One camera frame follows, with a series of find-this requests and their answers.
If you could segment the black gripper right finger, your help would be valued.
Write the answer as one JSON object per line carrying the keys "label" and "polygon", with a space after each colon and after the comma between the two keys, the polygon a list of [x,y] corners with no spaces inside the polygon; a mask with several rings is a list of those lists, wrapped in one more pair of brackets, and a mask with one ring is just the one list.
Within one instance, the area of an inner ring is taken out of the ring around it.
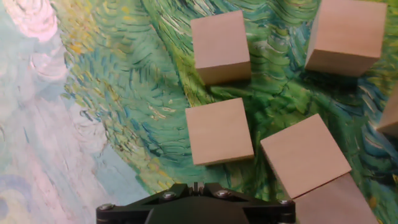
{"label": "black gripper right finger", "polygon": [[292,200],[265,201],[222,187],[219,183],[196,182],[195,195],[231,202],[242,208],[249,223],[294,224],[295,203]]}

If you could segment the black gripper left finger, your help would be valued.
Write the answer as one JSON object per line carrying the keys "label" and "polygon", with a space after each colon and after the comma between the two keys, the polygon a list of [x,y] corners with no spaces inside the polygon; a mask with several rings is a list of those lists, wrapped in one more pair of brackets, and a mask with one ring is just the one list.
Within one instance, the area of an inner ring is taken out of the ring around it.
{"label": "black gripper left finger", "polygon": [[171,188],[148,196],[144,199],[124,206],[113,203],[100,205],[96,209],[96,224],[144,224],[158,205],[191,196],[191,188],[187,184],[173,184]]}

